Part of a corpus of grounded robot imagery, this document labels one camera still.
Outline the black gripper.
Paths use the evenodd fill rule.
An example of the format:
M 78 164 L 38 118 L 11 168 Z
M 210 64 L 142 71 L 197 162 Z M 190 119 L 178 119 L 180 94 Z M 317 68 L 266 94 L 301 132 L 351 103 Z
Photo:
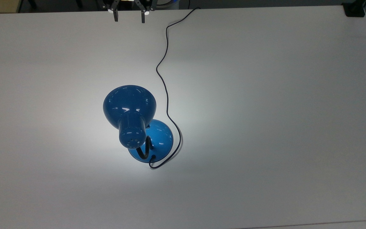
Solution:
M 157 0 L 98 0 L 100 8 L 107 8 L 108 12 L 113 14 L 114 21 L 118 22 L 118 7 L 137 6 L 141 10 L 141 23 L 145 23 L 145 16 L 157 6 Z

